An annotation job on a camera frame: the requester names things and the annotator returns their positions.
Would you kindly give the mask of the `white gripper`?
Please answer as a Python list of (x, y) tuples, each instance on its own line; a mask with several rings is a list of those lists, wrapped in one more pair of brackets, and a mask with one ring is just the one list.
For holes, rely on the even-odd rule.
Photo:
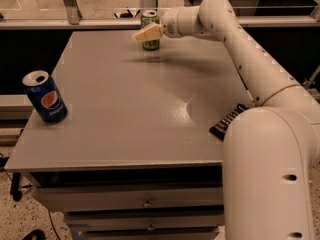
[(166, 10), (161, 16), (161, 25), (155, 22), (150, 23), (135, 33), (133, 38), (139, 43), (160, 40), (164, 34), (169, 38), (181, 38), (182, 35), (178, 29), (180, 11), (181, 7)]

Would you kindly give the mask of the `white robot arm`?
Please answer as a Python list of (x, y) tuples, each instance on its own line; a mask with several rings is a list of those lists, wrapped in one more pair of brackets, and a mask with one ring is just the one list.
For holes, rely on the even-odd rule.
[(320, 105), (241, 27), (230, 2), (169, 9), (134, 37), (207, 33), (224, 44), (254, 101), (223, 141), (226, 240), (316, 240), (309, 170), (320, 156)]

